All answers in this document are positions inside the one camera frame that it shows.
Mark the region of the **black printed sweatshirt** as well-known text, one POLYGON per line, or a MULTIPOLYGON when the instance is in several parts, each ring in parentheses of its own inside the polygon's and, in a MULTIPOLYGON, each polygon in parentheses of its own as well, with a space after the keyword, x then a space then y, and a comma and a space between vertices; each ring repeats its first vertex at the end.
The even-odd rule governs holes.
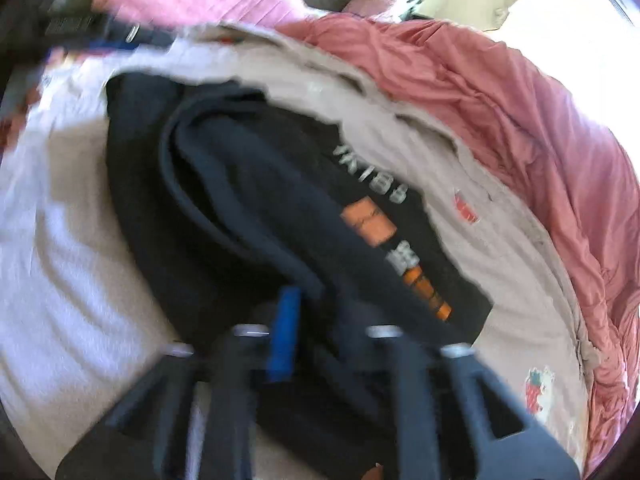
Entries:
POLYGON ((295 370, 258 390, 262 430, 331 479, 480 470, 435 351, 473 342, 491 304, 446 255, 421 195, 375 191, 334 125, 236 81, 124 73, 106 86, 107 181, 122 234, 170 324, 199 352, 271 325, 302 291, 295 370))

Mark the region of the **beige strawberry print blanket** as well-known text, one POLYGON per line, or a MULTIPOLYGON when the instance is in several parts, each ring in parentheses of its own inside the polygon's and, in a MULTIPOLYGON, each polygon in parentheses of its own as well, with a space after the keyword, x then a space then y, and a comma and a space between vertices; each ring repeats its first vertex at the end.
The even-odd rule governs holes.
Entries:
POLYGON ((529 208, 278 35, 52 70, 1 165, 1 406, 43 479, 577 479, 591 353, 529 208))

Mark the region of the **mauve small pillow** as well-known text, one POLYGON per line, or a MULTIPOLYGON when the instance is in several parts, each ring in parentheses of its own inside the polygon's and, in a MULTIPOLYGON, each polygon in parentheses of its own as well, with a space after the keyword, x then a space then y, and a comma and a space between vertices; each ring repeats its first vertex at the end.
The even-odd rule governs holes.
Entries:
POLYGON ((349 0, 342 12, 372 18, 386 13, 395 3, 396 0, 349 0))

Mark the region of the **salmon red duvet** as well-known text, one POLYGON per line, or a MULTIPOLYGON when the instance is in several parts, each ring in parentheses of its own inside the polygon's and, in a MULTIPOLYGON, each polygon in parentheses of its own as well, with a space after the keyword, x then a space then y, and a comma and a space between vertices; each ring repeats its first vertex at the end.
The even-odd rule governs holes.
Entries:
POLYGON ((595 470, 630 421, 639 383, 639 183, 613 133, 521 52, 467 27, 333 13, 281 32, 425 108, 547 229, 601 357, 588 430, 595 470))

